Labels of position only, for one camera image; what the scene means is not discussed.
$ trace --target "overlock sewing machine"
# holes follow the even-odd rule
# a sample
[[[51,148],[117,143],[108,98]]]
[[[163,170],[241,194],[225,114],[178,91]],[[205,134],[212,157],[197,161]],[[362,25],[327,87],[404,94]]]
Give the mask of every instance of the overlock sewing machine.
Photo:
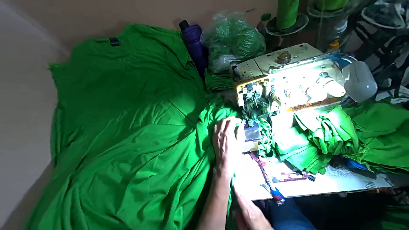
[[[369,86],[355,86],[359,72],[372,77],[369,68],[343,68],[356,59],[333,51],[323,54],[307,43],[288,47],[236,64],[231,63],[237,105],[246,119],[246,149],[254,151],[261,138],[255,123],[263,117],[273,131],[293,124],[293,114],[305,109],[325,109],[344,98],[344,83],[351,80],[356,92]],[[369,89],[376,92],[373,86]]]

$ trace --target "plastic bag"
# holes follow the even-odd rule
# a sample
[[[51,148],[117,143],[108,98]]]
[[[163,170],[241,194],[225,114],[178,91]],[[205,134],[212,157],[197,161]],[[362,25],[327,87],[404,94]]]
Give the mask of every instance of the plastic bag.
[[[222,11],[202,32],[200,42],[209,49],[209,69],[214,73],[230,68],[230,62],[247,61],[265,54],[264,37],[244,17],[245,13]]]

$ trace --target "hand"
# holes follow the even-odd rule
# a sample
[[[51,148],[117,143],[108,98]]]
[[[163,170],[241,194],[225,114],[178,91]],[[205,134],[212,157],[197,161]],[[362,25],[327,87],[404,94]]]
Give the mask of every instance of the hand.
[[[237,202],[241,212],[233,211],[233,217],[236,220],[239,230],[271,230],[273,229],[264,217],[263,212],[247,198],[242,188],[238,188],[233,184],[234,192],[236,193]]]
[[[240,118],[224,118],[214,126],[213,130],[212,142],[216,154],[216,175],[226,176],[228,179],[233,177],[234,161],[244,148],[244,124],[240,124],[237,135],[235,135],[234,129],[237,123],[241,123]]]

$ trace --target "wall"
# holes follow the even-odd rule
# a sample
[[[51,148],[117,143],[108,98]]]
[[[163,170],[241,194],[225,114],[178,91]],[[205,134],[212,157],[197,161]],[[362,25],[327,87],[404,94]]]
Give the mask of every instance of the wall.
[[[50,162],[57,101],[47,67],[66,51],[3,2],[0,50],[0,226],[20,229],[47,184],[34,184]]]
[[[143,23],[167,29],[179,28],[178,23],[207,25],[214,14],[230,9],[245,12],[253,24],[261,15],[275,15],[277,0],[7,0],[25,10],[43,27],[52,32],[71,50],[86,38],[108,37],[119,34],[128,22]]]

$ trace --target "jeans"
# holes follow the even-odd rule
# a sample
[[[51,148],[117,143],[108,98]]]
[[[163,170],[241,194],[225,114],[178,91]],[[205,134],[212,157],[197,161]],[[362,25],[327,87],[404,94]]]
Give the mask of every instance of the jeans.
[[[316,230],[291,198],[286,198],[281,206],[271,200],[253,202],[275,230]]]

